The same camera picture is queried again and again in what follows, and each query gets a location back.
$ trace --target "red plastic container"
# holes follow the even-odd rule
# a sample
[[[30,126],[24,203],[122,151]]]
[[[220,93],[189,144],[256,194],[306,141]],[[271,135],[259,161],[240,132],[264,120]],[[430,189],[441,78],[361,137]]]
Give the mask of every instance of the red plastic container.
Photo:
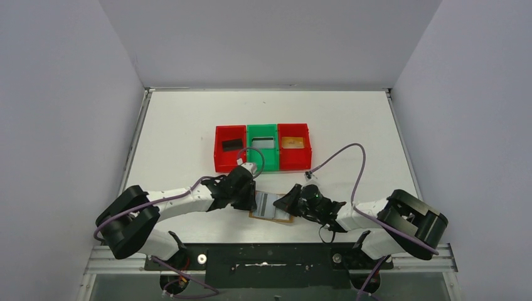
[[[230,172],[235,168],[238,151],[244,147],[246,147],[245,125],[217,126],[214,155],[216,172]],[[246,162],[246,152],[242,152],[241,158]]]
[[[307,124],[277,124],[277,133],[279,135],[279,169],[281,171],[310,169],[312,147]],[[302,138],[303,148],[285,148],[283,137]]]

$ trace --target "white table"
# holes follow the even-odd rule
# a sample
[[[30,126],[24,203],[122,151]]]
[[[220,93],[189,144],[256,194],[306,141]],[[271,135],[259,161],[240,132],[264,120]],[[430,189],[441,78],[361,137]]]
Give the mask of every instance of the white table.
[[[168,190],[190,186],[200,176],[215,175],[213,150],[217,125],[307,123],[312,166],[351,142],[366,148],[367,163],[356,193],[362,203],[387,197],[394,189],[416,194],[407,158],[385,92],[155,91],[130,166],[126,187]],[[352,147],[316,172],[320,190],[335,201],[349,201],[361,164]],[[302,172],[263,174],[257,189],[287,193],[303,183]],[[302,218],[274,223],[248,217],[228,206],[191,213],[157,224],[185,243],[321,242],[319,225]],[[356,241],[360,231],[336,235]],[[331,233],[322,231],[325,240]]]

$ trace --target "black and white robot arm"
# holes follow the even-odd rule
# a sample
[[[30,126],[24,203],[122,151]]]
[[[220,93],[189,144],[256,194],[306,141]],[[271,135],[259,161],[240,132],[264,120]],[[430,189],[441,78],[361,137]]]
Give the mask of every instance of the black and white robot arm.
[[[117,259],[143,253],[169,260],[184,246],[174,233],[154,229],[155,224],[228,204],[235,209],[254,210],[256,168],[254,163],[244,163],[227,176],[209,177],[195,187],[170,191],[143,191],[131,186],[98,217],[96,233],[101,232]],[[372,259],[403,252],[424,260],[432,258],[434,251],[429,249],[436,248],[448,223],[438,211],[402,190],[351,207],[324,197],[312,175],[307,177],[307,184],[296,184],[274,206],[329,231],[371,230],[361,249]]]

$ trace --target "gray wall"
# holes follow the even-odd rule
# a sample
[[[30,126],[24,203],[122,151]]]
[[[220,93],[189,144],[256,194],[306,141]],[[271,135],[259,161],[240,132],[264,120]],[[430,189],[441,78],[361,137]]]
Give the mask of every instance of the gray wall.
[[[390,88],[441,0],[100,0],[147,87]]]
[[[73,300],[142,85],[97,0],[0,3],[0,292]]]
[[[392,96],[469,300],[532,300],[532,2],[444,0]]]

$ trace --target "plastic bin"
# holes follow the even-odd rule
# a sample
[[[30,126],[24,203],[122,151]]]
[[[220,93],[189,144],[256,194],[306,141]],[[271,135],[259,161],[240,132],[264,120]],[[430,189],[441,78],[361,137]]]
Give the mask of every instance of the plastic bin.
[[[215,170],[230,172],[237,166],[237,154],[246,146],[245,125],[220,125],[216,127]],[[241,156],[246,162],[246,152]]]
[[[248,125],[247,146],[260,149],[266,161],[264,171],[279,170],[279,142],[276,124]],[[254,150],[247,150],[247,159],[247,162],[257,164],[257,170],[262,167],[260,154]]]
[[[308,170],[312,147],[307,124],[278,124],[279,167],[281,171]]]

